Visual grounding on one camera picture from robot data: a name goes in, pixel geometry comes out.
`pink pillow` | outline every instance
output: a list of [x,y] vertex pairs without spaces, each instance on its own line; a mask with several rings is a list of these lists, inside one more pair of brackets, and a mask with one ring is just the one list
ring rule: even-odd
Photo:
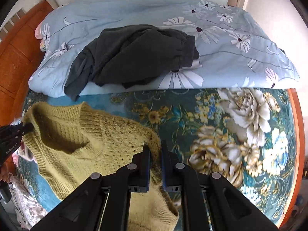
[[35,36],[36,39],[42,39],[43,38],[43,35],[41,33],[41,25],[42,25],[42,22],[35,29],[34,36]]

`white cloth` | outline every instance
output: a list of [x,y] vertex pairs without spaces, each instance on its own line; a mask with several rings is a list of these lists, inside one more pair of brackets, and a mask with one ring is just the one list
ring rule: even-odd
[[13,184],[10,191],[12,194],[12,202],[15,206],[17,221],[23,228],[30,230],[48,212],[33,198],[17,177],[10,175],[10,180]]

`wooden headboard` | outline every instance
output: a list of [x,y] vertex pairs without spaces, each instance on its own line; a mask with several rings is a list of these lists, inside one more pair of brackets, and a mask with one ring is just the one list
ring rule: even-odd
[[21,116],[28,92],[28,80],[40,65],[44,53],[34,31],[53,11],[45,0],[35,5],[10,29],[0,42],[0,125]]

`white daisy print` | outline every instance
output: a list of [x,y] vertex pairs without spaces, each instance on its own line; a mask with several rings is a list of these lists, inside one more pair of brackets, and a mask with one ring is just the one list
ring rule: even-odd
[[61,55],[63,55],[65,52],[67,52],[67,47],[66,47],[66,44],[65,44],[65,42],[63,42],[62,44],[61,44],[61,48],[59,48],[59,49],[57,49],[56,51],[54,51],[52,54],[51,54],[51,56],[50,56],[50,58],[58,58],[58,57],[60,57]]
[[275,84],[278,83],[279,77],[272,69],[266,68],[265,76],[266,76],[266,81],[271,85],[271,88],[273,88]]
[[45,57],[44,57],[43,60],[45,60],[50,54],[51,54],[51,51],[50,51],[50,49],[49,49],[49,50],[46,51]]
[[70,44],[70,45],[67,45],[67,50],[70,50],[72,47],[74,47],[76,44]]
[[220,21],[224,21],[227,23],[233,22],[233,16],[228,14],[217,14],[217,17],[220,18]]
[[185,11],[183,11],[183,14],[191,17],[195,16],[198,19],[201,19],[206,14],[206,11],[204,9],[193,5],[184,6],[183,9],[185,9]]
[[199,2],[199,6],[205,7],[206,10],[210,11],[215,9],[215,4],[206,0],[201,0],[201,2]]
[[168,19],[166,22],[163,22],[165,25],[179,25],[179,24],[189,24],[191,21],[185,20],[184,17],[174,17],[172,19]]
[[227,11],[231,11],[230,7],[229,6],[225,6],[225,5],[220,5],[221,8],[224,8],[226,9]]
[[191,67],[183,67],[176,71],[170,71],[161,81],[158,89],[169,89],[171,81],[173,81],[173,88],[174,89],[193,89],[194,86],[191,82],[197,84],[199,87],[202,86],[203,78],[192,72],[192,69],[201,68],[198,60],[194,60],[192,62]]
[[187,33],[188,35],[195,36],[196,40],[198,39],[198,36],[200,36],[205,43],[210,44],[211,41],[209,38],[211,38],[214,42],[218,43],[217,37],[219,36],[216,31],[217,27],[212,26],[210,28],[200,28],[193,24],[190,24],[188,27],[184,28],[182,30],[184,33]]
[[250,39],[249,36],[247,35],[242,35],[242,34],[237,34],[237,33],[232,33],[229,34],[231,37],[233,37],[236,40],[231,40],[232,44],[236,44],[236,47],[241,48],[242,51],[248,53],[250,50],[249,44],[250,44]]
[[50,42],[50,32],[49,32],[49,25],[46,23],[43,27],[43,30],[41,30],[41,34],[43,36],[43,41],[45,48],[48,49],[49,42]]
[[64,17],[63,23],[65,25],[71,25],[72,23],[66,20],[66,17]]
[[32,79],[33,79],[33,75],[31,75],[31,77],[29,78],[28,85],[30,85]]
[[[245,81],[244,81],[244,83],[243,83],[243,85],[240,86],[240,88],[252,88],[252,87],[255,86],[255,85],[256,85],[256,84],[255,84],[254,81],[252,81],[252,82],[249,83],[249,77],[246,77],[246,78],[245,78]],[[238,87],[238,84],[237,84],[237,83],[234,84],[234,85],[232,86],[232,88],[237,88],[237,87]]]
[[223,32],[226,32],[226,33],[233,33],[233,30],[234,28],[229,28],[229,29],[225,29],[225,28],[220,28]]

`human hand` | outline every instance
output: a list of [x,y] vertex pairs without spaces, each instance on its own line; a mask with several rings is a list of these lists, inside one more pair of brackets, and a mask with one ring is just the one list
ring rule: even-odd
[[2,167],[0,167],[0,180],[6,181],[7,183],[10,182],[10,175],[7,171],[7,166],[5,163]]

